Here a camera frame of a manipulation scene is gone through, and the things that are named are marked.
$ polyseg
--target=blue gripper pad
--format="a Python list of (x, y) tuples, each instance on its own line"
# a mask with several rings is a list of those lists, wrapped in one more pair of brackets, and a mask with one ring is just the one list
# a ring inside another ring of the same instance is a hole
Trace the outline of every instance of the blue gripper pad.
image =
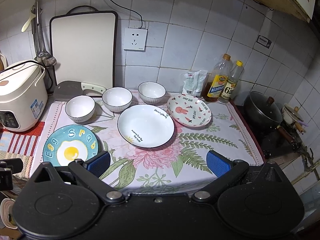
[(110, 166), (110, 154), (106, 153), (88, 164), (87, 170), (98, 178), (109, 168)]
[(207, 153), (207, 166), (218, 178), (232, 168), (230, 163), (227, 163), (211, 152)]

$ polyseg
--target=fried egg illustration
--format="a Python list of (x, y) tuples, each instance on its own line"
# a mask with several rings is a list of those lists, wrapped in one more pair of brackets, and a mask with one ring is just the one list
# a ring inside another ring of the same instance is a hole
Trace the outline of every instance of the fried egg illustration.
[(57, 150), (57, 160), (61, 166), (67, 166), (75, 159), (86, 160), (88, 157), (87, 147), (79, 140), (63, 141)]

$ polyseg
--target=pink rabbit illustration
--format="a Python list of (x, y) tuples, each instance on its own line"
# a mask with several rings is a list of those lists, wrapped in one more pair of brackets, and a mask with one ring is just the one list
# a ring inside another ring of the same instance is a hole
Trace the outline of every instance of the pink rabbit illustration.
[(178, 106), (178, 107), (176, 108), (176, 112), (177, 112), (178, 114), (187, 114), (188, 110), (183, 109), (182, 107)]

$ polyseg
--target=bottle label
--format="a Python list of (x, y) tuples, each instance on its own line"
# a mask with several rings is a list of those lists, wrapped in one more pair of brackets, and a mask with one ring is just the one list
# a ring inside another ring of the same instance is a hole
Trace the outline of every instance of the bottle label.
[(210, 87), (210, 90), (208, 92), (208, 97), (209, 98), (217, 98), (219, 97), (221, 91), (224, 88), (224, 85), (227, 82), (227, 77), (226, 76), (220, 76), (216, 75), (213, 79), (212, 85)]
[(229, 99), (231, 97), (231, 94), (233, 90), (235, 89), (237, 84), (231, 83), (230, 81), (227, 81), (227, 84), (221, 93), (221, 97), (224, 99)]

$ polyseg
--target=bottle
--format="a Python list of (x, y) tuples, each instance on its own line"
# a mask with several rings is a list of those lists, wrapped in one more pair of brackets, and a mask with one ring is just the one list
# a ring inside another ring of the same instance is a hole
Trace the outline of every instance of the bottle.
[(229, 75), (230, 55), (224, 54), (222, 61), (214, 66), (202, 96), (207, 102), (216, 102), (223, 90)]
[(229, 101), (229, 98), (231, 97), (233, 90), (236, 88), (239, 77), (242, 73), (242, 65), (242, 61), (237, 60), (235, 67), (230, 72), (227, 84), (224, 87), (224, 90), (221, 92), (219, 97), (220, 102), (227, 103)]

